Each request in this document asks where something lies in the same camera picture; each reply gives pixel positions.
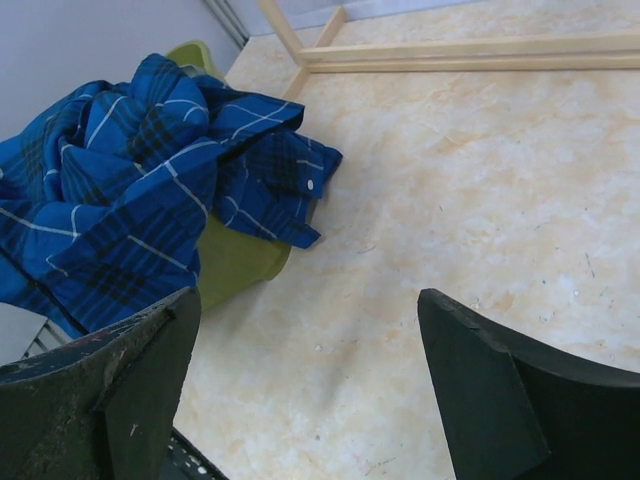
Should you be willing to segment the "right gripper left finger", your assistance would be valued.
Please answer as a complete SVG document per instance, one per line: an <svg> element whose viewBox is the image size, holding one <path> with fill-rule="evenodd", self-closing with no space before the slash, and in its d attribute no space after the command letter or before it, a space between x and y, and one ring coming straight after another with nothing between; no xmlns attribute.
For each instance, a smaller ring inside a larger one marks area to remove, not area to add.
<svg viewBox="0 0 640 480"><path fill-rule="evenodd" d="M185 288L2 366L2 478L159 478L200 317Z"/></svg>

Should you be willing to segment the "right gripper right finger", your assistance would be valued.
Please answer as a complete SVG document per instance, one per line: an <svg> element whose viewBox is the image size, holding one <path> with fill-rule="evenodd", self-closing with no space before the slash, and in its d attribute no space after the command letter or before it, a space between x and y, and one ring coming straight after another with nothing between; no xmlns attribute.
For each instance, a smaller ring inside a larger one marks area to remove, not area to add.
<svg viewBox="0 0 640 480"><path fill-rule="evenodd" d="M418 320L458 479L636 479L639 376L500 325L436 289Z"/></svg>

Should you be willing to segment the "blue plaid shirt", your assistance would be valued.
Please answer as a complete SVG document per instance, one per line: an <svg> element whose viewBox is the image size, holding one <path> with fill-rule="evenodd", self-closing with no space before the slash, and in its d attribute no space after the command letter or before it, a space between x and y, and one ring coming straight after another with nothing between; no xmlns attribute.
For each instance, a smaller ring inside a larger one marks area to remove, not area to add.
<svg viewBox="0 0 640 480"><path fill-rule="evenodd" d="M342 156L303 116L159 54L78 87L1 144L2 301L78 338L195 286L211 217L311 247Z"/></svg>

